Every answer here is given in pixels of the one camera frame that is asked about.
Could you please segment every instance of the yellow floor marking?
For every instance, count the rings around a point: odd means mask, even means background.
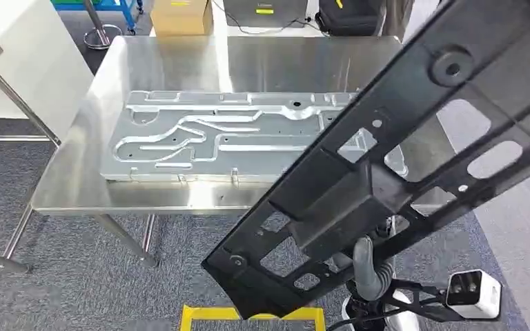
[[[195,308],[184,305],[181,311],[181,323],[179,331],[192,331],[192,320],[220,320],[230,321],[241,319],[235,308]],[[258,314],[250,319],[277,319],[277,316],[270,314]],[[325,331],[324,310],[321,308],[300,308],[281,320],[285,321],[314,321],[315,331]]]

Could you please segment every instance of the aluminum plate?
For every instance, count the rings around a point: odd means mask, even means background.
[[[354,95],[133,91],[101,175],[113,181],[273,183]],[[339,153],[355,161],[375,142],[362,128]],[[385,162],[407,175],[399,146]]]

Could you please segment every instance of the black cable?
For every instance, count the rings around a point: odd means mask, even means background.
[[[421,300],[419,302],[420,306],[421,305],[430,305],[432,303],[441,303],[441,302],[440,302],[440,300],[438,298],[428,298],[428,299]],[[406,311],[408,311],[406,308],[398,308],[398,309],[394,309],[394,310],[389,310],[388,312],[384,313],[383,315],[379,315],[379,316],[353,317],[352,319],[345,319],[345,320],[342,320],[342,321],[338,321],[338,322],[334,323],[333,325],[330,325],[326,329],[326,331],[333,331],[333,330],[336,330],[336,329],[340,328],[343,325],[348,325],[348,324],[352,324],[352,323],[368,322],[368,321],[374,321],[374,320],[377,320],[377,319],[384,319],[385,317],[397,315],[397,314],[399,314],[401,312],[406,312]]]
[[[230,17],[230,19],[233,20],[233,22],[235,22],[235,24],[237,25],[237,28],[239,29],[240,32],[243,32],[244,34],[269,34],[269,33],[279,33],[283,30],[285,30],[286,28],[289,28],[292,24],[294,23],[299,23],[299,24],[302,24],[303,26],[311,26],[312,28],[320,31],[319,28],[315,27],[314,25],[310,24],[309,22],[305,21],[305,22],[302,22],[300,21],[300,19],[298,17],[296,17],[295,19],[291,20],[289,23],[287,23],[285,26],[282,26],[281,28],[279,29],[275,29],[275,30],[267,30],[267,31],[261,31],[261,32],[251,32],[251,31],[247,31],[247,30],[243,30],[243,27],[241,27],[241,24],[239,23],[239,21],[237,21],[237,19],[229,12],[227,12],[224,8],[222,8],[218,3],[216,3],[216,1],[212,0],[212,3],[218,8],[220,9],[226,16]]]
[[[399,308],[399,309],[395,309],[395,310],[389,310],[388,312],[384,313],[383,315],[379,315],[379,316],[353,317],[352,319],[345,319],[345,320],[342,320],[342,321],[338,321],[338,322],[334,323],[333,325],[330,325],[326,329],[326,331],[333,331],[333,330],[336,330],[336,329],[340,328],[343,325],[348,325],[348,324],[352,324],[352,323],[368,322],[368,321],[375,321],[377,319],[384,319],[385,317],[397,315],[400,312],[406,312],[406,311],[407,311],[407,309]]]

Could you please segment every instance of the camera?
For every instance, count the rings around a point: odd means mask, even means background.
[[[501,284],[477,269],[450,276],[446,305],[465,319],[495,319],[500,313]]]

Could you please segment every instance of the black plastic frame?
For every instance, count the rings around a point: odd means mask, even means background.
[[[458,70],[448,70],[450,66]],[[436,171],[415,183],[389,169],[384,157],[443,105],[466,99],[491,120],[489,131]],[[372,126],[379,119],[379,128]],[[377,139],[356,163],[337,150],[360,128]],[[518,160],[487,179],[467,166],[503,141],[522,147]],[[444,2],[381,73],[240,220],[202,266],[226,291],[239,313],[284,316],[353,278],[325,260],[349,254],[357,238],[387,217],[410,223],[375,247],[387,259],[530,176],[530,0]],[[466,185],[467,190],[459,190]],[[456,196],[425,217],[411,204],[439,186]],[[270,232],[261,224],[274,212],[291,218]],[[259,263],[292,236],[309,260],[286,277]],[[310,290],[294,286],[310,273]]]

